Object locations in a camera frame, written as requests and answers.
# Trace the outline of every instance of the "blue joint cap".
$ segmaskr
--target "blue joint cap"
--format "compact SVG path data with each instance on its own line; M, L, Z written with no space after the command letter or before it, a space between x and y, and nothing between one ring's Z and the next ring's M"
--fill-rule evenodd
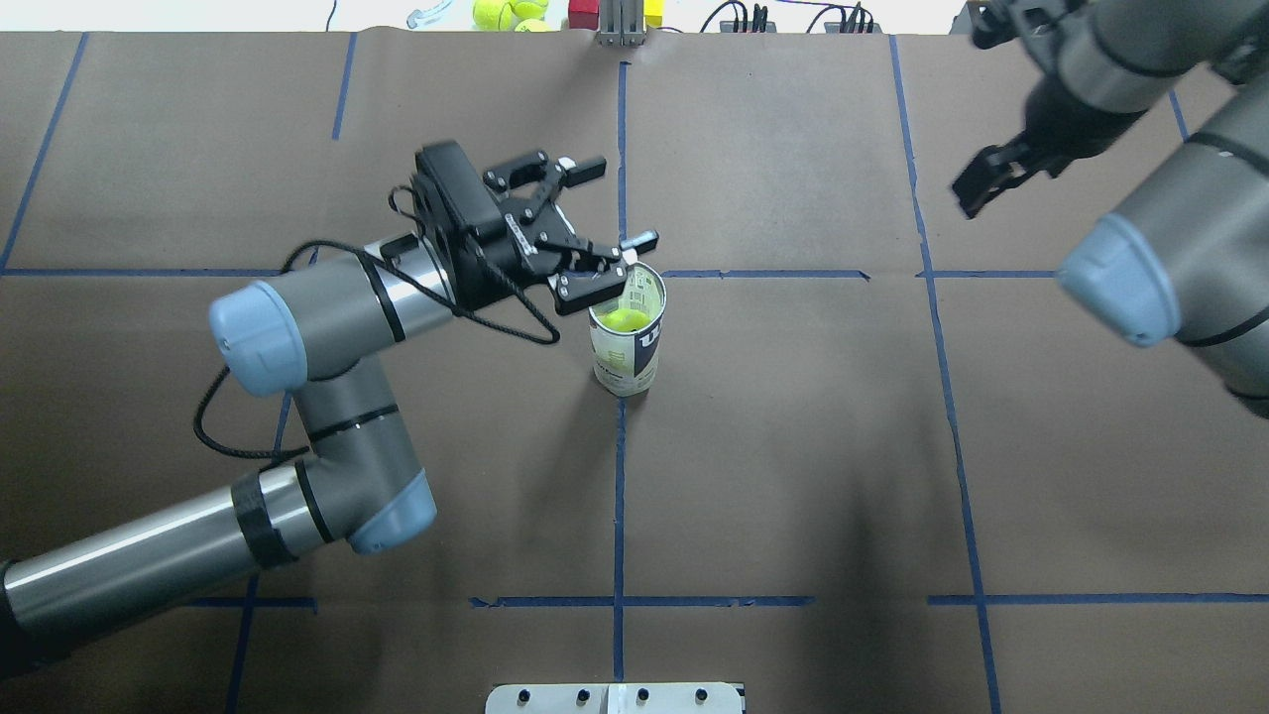
M428 487L426 472L419 472L373 519L348 536L359 555L369 555L402 543L428 530L437 520L437 502Z
M268 397L307 382L299 326L269 283L256 280L212 302L209 320L225 364L249 393Z
M1137 346L1157 344L1181 328L1167 270L1146 236L1118 213L1101 216L1056 276L1071 297Z

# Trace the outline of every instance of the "tennis ball in can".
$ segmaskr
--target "tennis ball in can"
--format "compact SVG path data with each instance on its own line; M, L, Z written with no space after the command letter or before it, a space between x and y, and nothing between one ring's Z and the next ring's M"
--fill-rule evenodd
M665 282L643 263L631 265L619 297L590 308L590 346L599 384L617 397L652 387L660 363Z

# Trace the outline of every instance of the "metal bracket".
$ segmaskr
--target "metal bracket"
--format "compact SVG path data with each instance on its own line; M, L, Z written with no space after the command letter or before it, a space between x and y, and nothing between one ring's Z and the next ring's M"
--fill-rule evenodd
M596 42L609 47L638 47L645 39L643 0L599 0Z
M726 682L503 685L485 714L745 714L744 685Z

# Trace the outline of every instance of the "can label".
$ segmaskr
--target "can label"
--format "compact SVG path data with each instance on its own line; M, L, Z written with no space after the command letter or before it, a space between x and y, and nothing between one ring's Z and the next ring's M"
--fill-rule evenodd
M634 331L615 331L600 317L614 309L637 309L651 321ZM595 379L617 397L638 394L652 387L659 364L661 318L665 315L665 283L656 270L636 263L626 279L626 290L590 308L590 344L595 355Z

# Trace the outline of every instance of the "light blue cap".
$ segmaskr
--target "light blue cap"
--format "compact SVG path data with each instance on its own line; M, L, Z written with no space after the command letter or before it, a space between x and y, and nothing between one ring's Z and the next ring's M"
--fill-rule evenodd
M428 530L437 520L437 502L428 487L426 472L419 472L373 519L348 536L359 555L369 555L402 543Z
M1181 328L1180 303L1167 270L1137 226L1118 213L1101 216L1062 261L1057 282L1137 346L1150 346Z
M256 280L212 302L209 318L225 364L249 393L268 397L308 380L299 326L269 283Z

